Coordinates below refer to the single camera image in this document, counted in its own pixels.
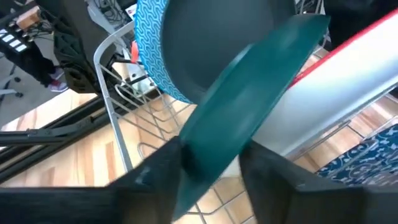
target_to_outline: black metal frame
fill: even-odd
[[[132,85],[141,80],[142,77],[129,83]],[[159,96],[159,93],[161,94],[158,90],[152,90],[146,94],[146,97],[154,99]],[[122,99],[115,92],[111,91],[110,94],[113,98],[117,98],[118,102],[122,102],[123,106],[130,110],[136,109],[134,105]],[[130,98],[130,100],[137,105],[142,104],[141,101],[135,98]],[[126,110],[118,105],[114,107],[116,112],[121,115],[127,113]],[[104,101],[102,97],[97,96],[41,129],[16,132],[1,131],[0,145],[12,144],[13,146],[6,147],[0,151],[0,165],[12,161],[4,167],[0,166],[0,183],[24,172],[107,124],[109,124],[109,116],[104,110]]]
[[[395,186],[334,182],[253,141],[239,165],[257,223],[398,223]]]

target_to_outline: metal wire rack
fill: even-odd
[[[306,1],[301,1],[298,3],[298,12],[306,13],[305,6]],[[317,1],[315,6],[315,12],[319,13],[321,11],[321,6],[323,4],[323,0]],[[140,129],[147,135],[151,136],[152,139],[155,139],[157,144],[152,144],[151,142],[139,142],[136,144],[137,148],[135,149],[140,157],[143,159],[147,156],[144,152],[144,149],[151,149],[156,150],[160,147],[163,143],[168,141],[172,136],[177,135],[180,131],[180,128],[183,125],[184,121],[181,121],[180,115],[186,113],[187,116],[190,114],[190,110],[194,109],[195,105],[188,105],[172,99],[171,97],[162,93],[160,89],[158,89],[157,85],[152,81],[152,79],[148,76],[144,68],[137,64],[135,65],[137,70],[134,74],[128,74],[127,77],[121,78],[119,74],[115,74],[111,72],[108,68],[104,65],[100,64],[100,58],[103,52],[110,46],[110,45],[120,45],[122,39],[124,39],[124,35],[128,34],[130,31],[134,29],[134,22],[130,22],[123,26],[122,28],[118,29],[116,32],[112,33],[108,38],[106,38],[102,44],[98,46],[97,51],[94,55],[94,63],[95,69],[98,76],[98,81],[101,87],[102,94],[104,96],[104,102],[106,105],[106,110],[109,114],[109,118],[111,121],[111,125],[114,130],[114,135],[116,138],[116,142],[120,151],[120,155],[123,159],[123,166],[125,170],[133,169],[132,158],[129,156],[129,149],[127,147],[126,141],[127,139],[123,135],[123,131],[120,125],[120,122],[124,122],[130,126],[134,126],[135,128]],[[323,45],[326,43],[328,38],[328,34],[325,35],[323,40]],[[322,48],[322,45],[316,49],[314,54]],[[109,77],[113,77],[117,80],[117,82],[106,82],[105,79]],[[114,86],[109,86],[109,83],[117,83]],[[109,93],[110,89],[115,89],[118,93],[117,96],[111,95]],[[149,93],[155,93],[156,97],[150,98],[148,97]],[[124,106],[123,103],[120,102],[120,99],[134,105],[135,110],[131,110],[128,107]],[[152,102],[160,102],[160,106],[155,106]],[[132,114],[138,119],[142,120],[143,122],[138,122],[137,119],[131,119],[128,115],[121,115],[117,113],[114,109],[114,105],[121,107],[122,109],[126,110],[128,114]],[[326,141],[332,135],[337,133],[344,127],[349,127],[349,121],[344,122],[338,126],[338,128],[332,131],[330,134],[326,135],[323,139],[315,142],[313,146],[307,148],[311,150],[321,144],[323,141]],[[217,189],[213,187],[213,190],[221,202],[221,206],[214,209],[211,212],[203,212],[201,211],[198,204],[195,204],[194,208],[196,211],[189,211],[187,215],[198,215],[201,221],[206,224],[206,216],[214,215],[216,212],[225,209],[226,213],[228,214],[231,223],[236,223],[232,218],[231,214],[228,211],[228,206],[239,196],[245,193],[245,191],[241,191],[240,193],[236,194],[234,197],[227,201],[222,201],[219,192]],[[253,216],[248,217],[246,220],[240,223],[248,223],[254,219]]]

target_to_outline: wooden floor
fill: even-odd
[[[40,128],[93,97],[94,95],[79,95],[72,91],[66,91],[37,109],[3,126],[2,130],[13,131]],[[171,102],[173,99],[165,96],[164,100]],[[155,100],[151,104],[152,108],[158,110],[163,106],[164,102],[161,99]],[[176,113],[185,106],[186,104],[184,103],[174,102],[172,103],[172,111]],[[193,109],[194,106],[189,106],[178,114],[176,116],[178,123],[183,124]],[[148,108],[135,110],[135,114],[128,114],[125,119],[160,136],[159,129],[148,122],[154,123],[153,117],[145,110],[148,110]],[[384,97],[357,115],[350,126],[357,130],[360,135],[366,136],[397,114],[398,104],[394,103],[390,98]],[[155,115],[164,120],[170,118],[169,113],[161,110],[156,112]],[[148,156],[154,150],[149,146],[142,146],[140,143],[144,142],[154,147],[159,147],[164,143],[160,138],[133,126],[124,119],[120,119],[119,124],[126,141],[129,156],[135,166],[142,160],[137,150],[139,146],[144,156]],[[167,132],[172,132],[173,129],[178,128],[173,119],[159,122],[159,126]],[[163,131],[165,138],[173,135],[166,133],[166,131]],[[362,139],[359,134],[350,128],[344,128],[323,144],[297,159],[295,163],[314,172],[346,152],[349,148],[357,145]],[[124,174],[121,159],[111,125],[107,125],[56,155],[13,177],[3,183],[2,187],[104,186]],[[243,193],[236,197],[228,206],[212,215],[205,216],[207,224],[241,223],[251,217],[251,207],[240,178],[221,179],[198,202],[198,206],[202,212],[212,212],[221,203],[229,201],[241,192]],[[202,221],[198,215],[185,215],[176,223],[196,224],[202,223]],[[246,223],[255,223],[255,220],[250,219]]]

